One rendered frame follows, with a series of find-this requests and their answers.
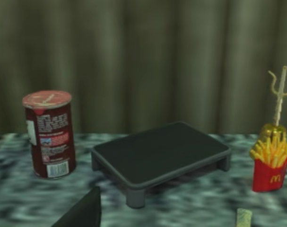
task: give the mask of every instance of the can lid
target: can lid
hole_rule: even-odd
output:
[[[53,109],[69,103],[72,96],[65,91],[38,91],[22,99],[24,107],[32,109]]]

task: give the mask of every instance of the countertop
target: countertop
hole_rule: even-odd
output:
[[[76,134],[76,170],[46,180],[33,174],[27,135],[0,135],[0,227],[50,227],[94,185],[102,191],[101,227],[234,227],[237,208],[253,212],[252,227],[287,227],[287,175],[278,191],[251,191],[248,150],[257,135],[212,135],[231,147],[230,171],[208,167],[165,183],[148,192],[140,210],[127,207],[123,189],[91,169],[90,149],[121,136]]]

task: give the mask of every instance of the table surface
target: table surface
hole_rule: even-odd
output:
[[[91,169],[91,147],[122,136],[75,135],[78,166],[59,180],[34,176],[26,135],[0,136],[0,227],[50,227],[94,185],[102,190],[101,227],[234,227],[237,208],[253,212],[253,227],[287,227],[287,175],[279,191],[251,191],[248,150],[256,135],[213,135],[232,149],[230,171],[192,173],[153,188],[140,210],[127,207],[123,189]]]
[[[211,157],[218,160],[228,150],[209,135],[175,123],[101,144],[94,153],[125,183],[146,188],[164,181],[164,176],[180,175],[178,172],[187,166]]]

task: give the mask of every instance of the barcode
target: barcode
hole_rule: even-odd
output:
[[[62,162],[54,165],[47,165],[48,177],[58,177],[69,173],[68,162]]]

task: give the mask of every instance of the curtain fold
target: curtain fold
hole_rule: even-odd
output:
[[[283,65],[287,0],[1,0],[0,133],[50,89],[72,94],[74,132],[257,133]]]

